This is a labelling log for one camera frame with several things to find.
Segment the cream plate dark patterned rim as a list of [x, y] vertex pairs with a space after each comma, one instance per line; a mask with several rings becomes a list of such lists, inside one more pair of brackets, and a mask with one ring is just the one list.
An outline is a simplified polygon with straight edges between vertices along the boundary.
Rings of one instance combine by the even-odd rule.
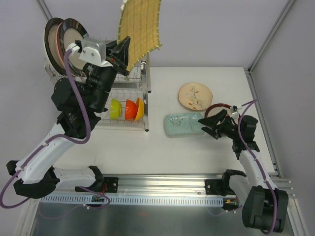
[[[63, 54], [66, 53], [66, 49], [76, 40], [82, 40], [88, 37], [86, 29], [77, 20], [72, 18], [65, 19], [60, 28], [60, 45]], [[74, 74], [80, 75], [86, 62], [79, 59], [80, 53], [76, 52], [72, 56], [69, 56], [69, 65]]]

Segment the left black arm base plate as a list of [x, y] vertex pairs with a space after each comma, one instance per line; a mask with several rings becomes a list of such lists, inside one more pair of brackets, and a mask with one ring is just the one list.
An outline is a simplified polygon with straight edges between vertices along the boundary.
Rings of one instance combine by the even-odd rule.
[[118, 177], [104, 177], [103, 182], [96, 181], [89, 187], [75, 187], [76, 192], [87, 192], [86, 189], [97, 193], [117, 193], [119, 186]]

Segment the yellow woven bamboo mat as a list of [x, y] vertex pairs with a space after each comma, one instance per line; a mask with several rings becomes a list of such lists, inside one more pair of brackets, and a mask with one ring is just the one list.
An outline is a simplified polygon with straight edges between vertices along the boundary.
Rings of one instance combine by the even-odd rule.
[[125, 0], [121, 5], [117, 42], [130, 38], [127, 71], [140, 60], [160, 49], [159, 38], [160, 0]]

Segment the beige oval floral plate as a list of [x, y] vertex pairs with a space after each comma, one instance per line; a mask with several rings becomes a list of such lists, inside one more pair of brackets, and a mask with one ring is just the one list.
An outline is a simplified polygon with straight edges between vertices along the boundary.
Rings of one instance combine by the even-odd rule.
[[201, 83], [187, 83], [183, 85], [178, 94], [179, 102], [193, 111], [204, 111], [212, 103], [212, 91]]

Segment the cream plate with metallic rim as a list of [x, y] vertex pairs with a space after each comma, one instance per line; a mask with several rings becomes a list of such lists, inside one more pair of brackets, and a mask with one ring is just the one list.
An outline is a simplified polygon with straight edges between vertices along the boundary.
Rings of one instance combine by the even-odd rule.
[[46, 53], [46, 58], [48, 59], [50, 65], [59, 74], [65, 76], [66, 72], [62, 61], [58, 56], [58, 50], [56, 48], [56, 33], [58, 26], [63, 22], [61, 18], [50, 19], [45, 26], [44, 31], [44, 49]]

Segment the teal square plate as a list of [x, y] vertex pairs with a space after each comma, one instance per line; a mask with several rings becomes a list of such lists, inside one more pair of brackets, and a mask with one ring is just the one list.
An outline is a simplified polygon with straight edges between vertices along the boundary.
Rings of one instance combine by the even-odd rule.
[[196, 112], [167, 115], [163, 120], [164, 131], [171, 138], [202, 135], [203, 125], [198, 122], [202, 118], [202, 114]]

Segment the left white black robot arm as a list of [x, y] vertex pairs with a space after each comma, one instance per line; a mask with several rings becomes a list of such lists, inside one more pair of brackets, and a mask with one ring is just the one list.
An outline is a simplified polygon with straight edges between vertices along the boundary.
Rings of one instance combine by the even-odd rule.
[[96, 166], [59, 169], [55, 162], [73, 145], [85, 144], [106, 111], [106, 102], [117, 74], [127, 76], [130, 37], [106, 44], [90, 37], [71, 43], [64, 54], [66, 76], [54, 87], [52, 101], [60, 115], [49, 134], [20, 161], [9, 161], [7, 170], [15, 193], [39, 199], [57, 189], [100, 192], [104, 177]]

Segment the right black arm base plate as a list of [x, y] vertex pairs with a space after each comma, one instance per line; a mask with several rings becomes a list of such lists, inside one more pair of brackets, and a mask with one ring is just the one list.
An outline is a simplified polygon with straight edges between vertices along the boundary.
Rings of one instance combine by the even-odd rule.
[[223, 195], [221, 179], [204, 180], [206, 195]]

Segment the pink and cream floral plate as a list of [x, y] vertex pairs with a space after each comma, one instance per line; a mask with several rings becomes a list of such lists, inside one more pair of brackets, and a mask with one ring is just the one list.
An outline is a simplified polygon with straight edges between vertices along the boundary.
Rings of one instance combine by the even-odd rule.
[[65, 67], [64, 67], [64, 61], [62, 59], [62, 56], [64, 55], [64, 53], [62, 51], [61, 43], [60, 43], [60, 28], [61, 28], [62, 23], [63, 23], [63, 19], [60, 20], [60, 22], [57, 26], [57, 30], [56, 30], [56, 34], [55, 34], [55, 45], [56, 45], [57, 58], [58, 58], [57, 64], [62, 69], [62, 74], [66, 75], [66, 71], [65, 71]]

